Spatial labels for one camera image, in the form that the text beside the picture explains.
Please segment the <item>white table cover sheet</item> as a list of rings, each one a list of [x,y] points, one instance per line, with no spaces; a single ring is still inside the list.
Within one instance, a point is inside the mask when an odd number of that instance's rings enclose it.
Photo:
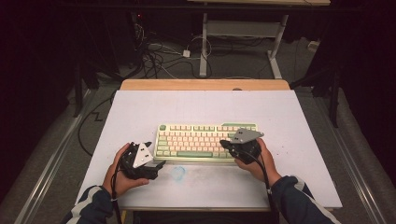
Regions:
[[[257,124],[282,175],[296,175],[328,209],[342,203],[293,91],[118,91],[82,182],[102,183],[128,142],[154,141],[161,124]],[[265,186],[235,164],[167,162],[158,177],[125,193],[133,210],[265,211]]]

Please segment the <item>person's right hand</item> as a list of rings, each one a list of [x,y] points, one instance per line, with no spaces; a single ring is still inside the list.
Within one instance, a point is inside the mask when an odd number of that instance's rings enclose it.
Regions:
[[[281,175],[277,171],[274,158],[263,140],[258,138],[257,142],[262,149],[261,156],[258,158],[259,162],[244,164],[238,159],[234,161],[241,169],[250,172],[255,178],[267,183],[269,187],[272,187],[275,182],[281,178]]]

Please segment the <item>green and cream keyboard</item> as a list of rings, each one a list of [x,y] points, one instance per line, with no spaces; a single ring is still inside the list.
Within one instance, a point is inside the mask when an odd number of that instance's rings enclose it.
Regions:
[[[257,131],[254,123],[161,124],[153,156],[156,161],[232,162],[220,140],[231,141],[241,129]]]

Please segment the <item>aluminium floor rail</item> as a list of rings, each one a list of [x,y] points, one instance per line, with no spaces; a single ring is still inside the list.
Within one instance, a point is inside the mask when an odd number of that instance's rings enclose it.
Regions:
[[[96,91],[93,90],[85,91],[82,98],[82,103],[84,106],[78,115],[74,117],[74,120],[66,130],[61,143],[55,148],[54,152],[50,156],[43,172],[38,178],[14,224],[31,224],[33,222],[35,214],[42,204],[54,177],[58,173],[58,170],[64,160],[64,156],[70,148],[72,138],[77,134],[78,126],[82,122],[83,116],[88,111],[88,107],[92,104],[95,94]]]
[[[327,100],[316,98],[315,102],[335,142],[338,160],[346,171],[346,182],[351,185],[351,189],[347,189],[342,181],[336,182],[345,211],[353,215],[354,209],[349,205],[354,203],[364,208],[366,219],[359,217],[359,220],[368,224],[390,224],[392,211],[386,196],[393,195],[393,186],[350,113],[344,96],[336,112],[337,127],[330,121]]]

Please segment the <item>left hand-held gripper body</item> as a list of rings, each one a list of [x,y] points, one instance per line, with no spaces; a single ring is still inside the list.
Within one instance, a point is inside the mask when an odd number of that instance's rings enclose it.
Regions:
[[[155,167],[147,166],[153,160],[149,148],[142,144],[132,143],[120,157],[120,169],[130,179],[155,179],[158,171]]]

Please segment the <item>white metal desk frame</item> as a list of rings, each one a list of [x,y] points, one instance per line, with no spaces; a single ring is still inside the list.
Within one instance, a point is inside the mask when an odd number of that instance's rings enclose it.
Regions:
[[[274,46],[267,51],[267,58],[275,79],[282,79],[276,55],[287,26],[289,16],[283,15],[281,21],[214,21],[203,16],[202,46],[200,55],[200,77],[207,77],[207,57],[211,44],[207,37],[211,36],[235,36],[235,37],[260,37],[273,38]]]

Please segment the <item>person's left hand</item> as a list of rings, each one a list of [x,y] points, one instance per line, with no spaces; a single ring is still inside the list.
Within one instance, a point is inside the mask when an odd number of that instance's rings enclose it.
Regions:
[[[149,183],[146,178],[139,178],[136,180],[127,178],[123,172],[116,172],[117,165],[121,155],[130,146],[126,143],[116,154],[113,163],[108,167],[103,188],[111,195],[119,198],[122,194],[127,192],[129,189],[145,186]]]

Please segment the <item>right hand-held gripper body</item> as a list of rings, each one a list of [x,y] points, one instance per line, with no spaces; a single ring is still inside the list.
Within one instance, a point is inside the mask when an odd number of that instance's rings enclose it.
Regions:
[[[262,136],[262,132],[240,128],[231,139],[231,155],[244,164],[251,164],[262,152],[257,141]]]

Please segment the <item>black metal stand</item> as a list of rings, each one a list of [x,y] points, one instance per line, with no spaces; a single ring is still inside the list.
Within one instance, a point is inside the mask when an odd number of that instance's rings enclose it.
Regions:
[[[292,90],[297,87],[311,87],[314,97],[328,97],[329,119],[334,128],[337,124],[338,93],[340,84],[340,74],[338,66],[327,65],[311,75],[306,75],[290,83]]]
[[[95,87],[94,73],[86,63],[77,62],[74,67],[74,80],[76,101],[74,117],[76,118],[83,107],[83,85],[86,85],[88,89]]]

